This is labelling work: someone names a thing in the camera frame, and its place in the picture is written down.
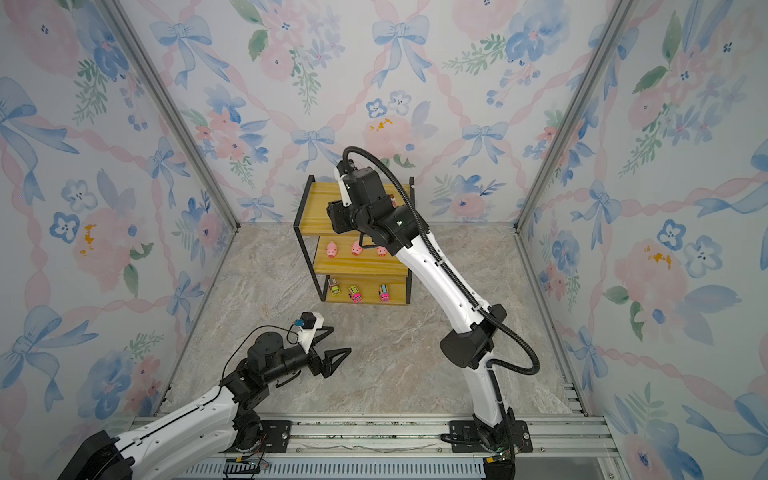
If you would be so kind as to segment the colourful robot toy green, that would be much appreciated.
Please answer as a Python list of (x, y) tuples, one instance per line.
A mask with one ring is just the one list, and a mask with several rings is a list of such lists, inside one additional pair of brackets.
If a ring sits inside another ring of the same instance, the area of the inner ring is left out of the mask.
[(348, 287), (348, 293), (353, 303), (358, 304), (362, 302), (361, 291), (356, 285), (350, 285)]

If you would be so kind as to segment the brown green robot toy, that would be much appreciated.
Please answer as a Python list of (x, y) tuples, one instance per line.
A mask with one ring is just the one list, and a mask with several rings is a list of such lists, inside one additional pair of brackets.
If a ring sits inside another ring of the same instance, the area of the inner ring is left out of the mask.
[(341, 292), (339, 283), (335, 278), (328, 279), (328, 289), (333, 296), (338, 296)]

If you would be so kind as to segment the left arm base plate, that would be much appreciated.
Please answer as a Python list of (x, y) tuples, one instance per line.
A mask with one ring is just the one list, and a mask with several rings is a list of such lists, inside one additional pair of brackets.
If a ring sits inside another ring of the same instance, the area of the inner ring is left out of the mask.
[(286, 453), (292, 426), (289, 420), (257, 420), (240, 426), (232, 448), (241, 453)]

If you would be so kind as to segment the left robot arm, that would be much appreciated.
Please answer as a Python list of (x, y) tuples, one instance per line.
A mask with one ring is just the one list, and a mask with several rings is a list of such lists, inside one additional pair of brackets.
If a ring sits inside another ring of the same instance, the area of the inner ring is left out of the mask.
[(92, 434), (59, 477), (172, 479), (216, 453), (258, 449), (268, 435), (256, 407), (269, 395), (269, 386), (287, 385), (304, 368), (328, 378), (351, 354), (349, 347), (317, 353), (315, 346), (333, 331), (319, 327), (290, 347), (277, 332), (260, 334), (218, 385), (140, 428), (116, 436), (104, 430)]

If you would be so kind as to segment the colourful robot toy pink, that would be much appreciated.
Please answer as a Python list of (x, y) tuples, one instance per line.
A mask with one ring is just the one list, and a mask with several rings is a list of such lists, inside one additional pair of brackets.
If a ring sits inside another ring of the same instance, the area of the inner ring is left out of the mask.
[(382, 303), (387, 303), (391, 300), (388, 286), (381, 284), (379, 288), (379, 299)]

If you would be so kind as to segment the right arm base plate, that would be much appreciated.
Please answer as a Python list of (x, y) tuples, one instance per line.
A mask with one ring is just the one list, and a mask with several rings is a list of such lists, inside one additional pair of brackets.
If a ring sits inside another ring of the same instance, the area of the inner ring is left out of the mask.
[(501, 454), (513, 448), (514, 453), (532, 453), (533, 443), (528, 425), (522, 420), (511, 420), (488, 427), (478, 420), (449, 422), (449, 432), (440, 440), (451, 445), (454, 453)]

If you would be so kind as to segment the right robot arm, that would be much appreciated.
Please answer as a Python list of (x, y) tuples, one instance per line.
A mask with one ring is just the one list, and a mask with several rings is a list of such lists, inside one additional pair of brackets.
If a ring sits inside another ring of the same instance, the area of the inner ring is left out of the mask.
[(447, 272), (451, 266), (408, 197), (393, 205), (379, 174), (372, 168), (337, 166), (341, 199), (327, 213), (338, 233), (357, 231), (385, 248), (426, 287), (447, 316), (452, 330), (441, 340), (444, 356), (462, 370), (473, 404), (478, 442), (490, 452), (511, 446), (506, 409), (488, 364), (494, 358), (496, 327), (485, 318), (488, 304), (471, 300)]

